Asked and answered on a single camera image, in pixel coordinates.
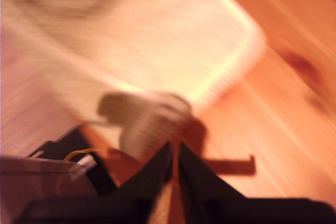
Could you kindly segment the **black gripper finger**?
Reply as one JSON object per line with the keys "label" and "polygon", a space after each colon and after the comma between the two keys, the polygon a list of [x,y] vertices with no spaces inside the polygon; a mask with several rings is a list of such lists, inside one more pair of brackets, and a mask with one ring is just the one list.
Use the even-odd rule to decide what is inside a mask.
{"label": "black gripper finger", "polygon": [[167,142],[133,177],[119,187],[130,207],[124,223],[167,223],[172,192],[173,151]]}
{"label": "black gripper finger", "polygon": [[186,144],[180,143],[178,152],[186,223],[252,223],[242,193],[219,178]]}

